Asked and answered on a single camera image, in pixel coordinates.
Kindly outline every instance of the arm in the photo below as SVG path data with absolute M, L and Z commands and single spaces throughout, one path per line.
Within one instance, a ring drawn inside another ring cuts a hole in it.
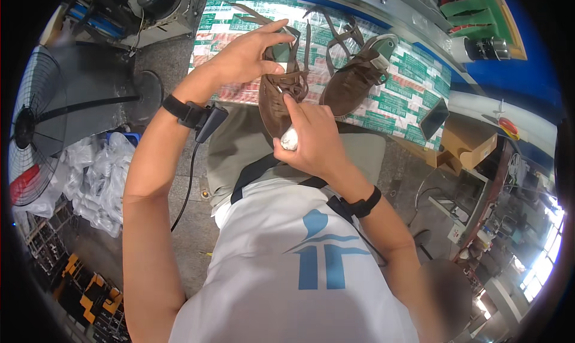
M 286 151 L 274 138 L 275 157 L 324 179 L 350 203 L 367 200 L 373 185 L 346 157 L 331 109 L 325 105 L 298 105 L 288 95 L 284 95 L 284 101 L 298 135 L 298 147 L 295 152 Z M 428 319 L 435 312 L 418 275 L 420 263 L 406 225 L 384 197 L 360 222 L 370 242 L 388 262 L 385 278 L 389 289 L 408 308 L 418 332 L 435 336 L 436 322 Z
M 172 93 L 181 102 L 205 105 L 222 85 L 249 82 L 266 73 L 283 73 L 263 50 L 294 39 L 277 34 L 281 20 L 238 37 L 193 70 Z M 160 108 L 138 145 L 123 195 L 123 267 L 126 323 L 134 342 L 167 341 L 185 302 L 172 251 L 168 192 L 190 129 Z

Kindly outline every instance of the blue logo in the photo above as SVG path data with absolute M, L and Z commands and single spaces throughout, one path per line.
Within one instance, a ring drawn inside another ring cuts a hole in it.
M 313 242 L 322 242 L 328 239 L 340 242 L 359 239 L 356 235 L 341 236 L 337 234 L 324 234 L 315 237 L 327 226 L 328 216 L 318 210 L 311 210 L 304 217 L 304 225 L 308 230 L 301 243 L 293 246 L 284 253 L 299 254 L 299 286 L 298 289 L 317 289 L 317 245 L 309 245 Z M 371 253 L 355 247 L 340 247 L 334 244 L 324 244 L 326 255 L 326 281 L 327 289 L 345 289 L 346 280 L 343 274 L 343 254 L 368 254 Z

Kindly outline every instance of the shoelace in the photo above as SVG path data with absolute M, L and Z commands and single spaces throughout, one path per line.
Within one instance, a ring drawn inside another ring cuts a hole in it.
M 257 13 L 254 9 L 251 9 L 245 5 L 238 4 L 235 2 L 227 2 L 227 4 L 238 7 L 253 17 L 249 16 L 239 16 L 243 21 L 257 23 L 259 25 L 266 25 L 273 22 L 271 19 L 264 17 Z M 304 51 L 304 70 L 299 70 L 296 61 L 297 49 L 299 47 L 299 37 L 301 33 L 290 26 L 285 26 L 285 28 L 296 37 L 296 41 L 293 43 L 290 49 L 289 58 L 287 60 L 287 69 L 285 74 L 266 74 L 262 77 L 262 80 L 267 80 L 278 89 L 278 93 L 290 93 L 296 102 L 302 102 L 307 96 L 309 88 L 307 83 L 307 77 L 309 73 L 308 62 L 309 62 L 309 41 L 311 40 L 311 25 L 306 26 L 305 35 L 305 51 Z M 271 47 L 268 47 L 264 52 L 264 59 L 273 61 L 274 57 L 272 55 Z M 272 100 L 271 108 L 276 117 L 289 116 L 287 107 L 285 106 L 282 95 L 278 95 L 277 99 Z
M 357 26 L 355 19 L 352 16 L 346 15 L 346 18 L 349 21 L 349 24 L 347 24 L 343 27 L 345 32 L 343 32 L 342 34 L 339 34 L 338 31 L 335 29 L 334 23 L 332 22 L 326 9 L 324 9 L 323 7 L 320 7 L 320 6 L 314 6 L 305 13 L 304 17 L 307 16 L 308 14 L 310 14 L 311 12 L 319 12 L 322 15 L 324 15 L 324 17 L 326 18 L 326 21 L 327 21 L 327 25 L 329 26 L 329 29 L 331 30 L 331 34 L 334 36 L 334 38 L 328 42 L 327 50 L 326 50 L 327 69 L 329 71 L 329 75 L 334 75 L 334 71 L 340 70 L 341 68 L 337 68 L 334 66 L 334 63 L 331 59 L 331 54 L 329 53 L 329 50 L 332 47 L 334 47 L 335 45 L 340 45 L 341 48 L 343 49 L 343 52 L 346 54 L 346 57 L 348 59 L 350 59 L 351 56 L 353 56 L 353 55 L 351 53 L 349 53 L 349 49 L 347 48 L 344 41 L 351 38 L 360 47 L 363 47 L 364 46 L 363 35 L 362 35 L 361 31 L 359 30 L 359 27 Z
M 305 13 L 304 17 L 307 16 L 310 12 L 320 12 L 321 14 L 323 14 L 324 17 L 326 18 L 327 25 L 329 26 L 329 29 L 331 30 L 331 33 L 334 36 L 334 39 L 329 41 L 329 43 L 327 45 L 327 50 L 326 50 L 326 64 L 327 64 L 327 68 L 329 70 L 330 75 L 334 75 L 334 70 L 337 70 L 339 72 L 339 71 L 348 71 L 348 70 L 354 69 L 356 71 L 356 73 L 359 74 L 360 78 L 362 78 L 364 80 L 364 82 L 366 84 L 381 85 L 383 82 L 387 81 L 387 79 L 389 78 L 389 73 L 387 73 L 387 71 L 383 72 L 383 75 L 385 76 L 385 80 L 381 80 L 381 74 L 373 72 L 373 67 L 372 67 L 371 63 L 369 62 L 371 60 L 371 58 L 368 56 L 367 50 L 364 50 L 365 47 L 371 47 L 371 45 L 374 43 L 374 40 L 376 37 L 372 37 L 369 40 L 367 40 L 367 42 L 364 42 L 363 41 L 363 35 L 362 35 L 361 31 L 359 30 L 359 27 L 357 26 L 355 19 L 352 16 L 346 15 L 346 18 L 349 21 L 349 24 L 347 24 L 343 27 L 345 32 L 343 32 L 342 34 L 339 34 L 338 31 L 335 29 L 334 23 L 332 23 L 332 20 L 331 20 L 329 14 L 327 13 L 327 11 L 323 7 L 320 7 L 320 6 L 312 7 L 311 9 L 309 9 Z M 349 39 L 349 38 L 354 40 L 361 47 L 361 50 L 357 54 L 350 54 L 349 53 L 349 50 L 348 50 L 346 44 L 344 43 L 344 41 Z M 334 47 L 335 45 L 341 46 L 341 48 L 343 49 L 343 52 L 346 54 L 346 57 L 348 58 L 348 60 L 350 60 L 351 57 L 355 57 L 355 58 L 362 59 L 362 61 L 354 62 L 351 64 L 345 64 L 341 68 L 335 67 L 333 64 L 333 61 L 331 59 L 331 54 L 329 53 L 330 48 Z M 357 82 L 356 77 L 349 75 L 346 77 L 343 84 L 349 86 L 349 85 L 355 84 L 356 82 Z

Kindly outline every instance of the electric fan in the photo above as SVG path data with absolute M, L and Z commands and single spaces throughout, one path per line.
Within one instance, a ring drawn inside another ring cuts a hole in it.
M 158 109 L 163 87 L 154 72 L 146 70 L 136 75 L 133 88 L 135 95 L 67 105 L 60 66 L 45 48 L 37 47 L 24 71 L 10 126 L 11 203 L 32 203 L 50 183 L 64 149 L 68 113 L 122 102 L 137 103 L 142 112 Z
M 64 145 L 66 116 L 47 109 L 66 106 L 58 63 L 37 49 L 28 60 L 10 125 L 8 175 L 11 203 L 24 206 L 48 186 Z

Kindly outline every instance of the hand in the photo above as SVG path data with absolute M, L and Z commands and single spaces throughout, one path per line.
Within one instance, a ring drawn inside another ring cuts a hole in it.
M 284 68 L 273 61 L 262 60 L 266 47 L 296 38 L 276 31 L 288 24 L 288 19 L 269 23 L 230 42 L 204 65 L 218 72 L 221 85 L 255 80 L 263 74 L 283 74 Z
M 284 95 L 284 102 L 297 132 L 297 150 L 284 150 L 279 138 L 274 138 L 275 158 L 327 182 L 341 177 L 353 167 L 346 157 L 329 106 L 298 104 L 287 94 Z

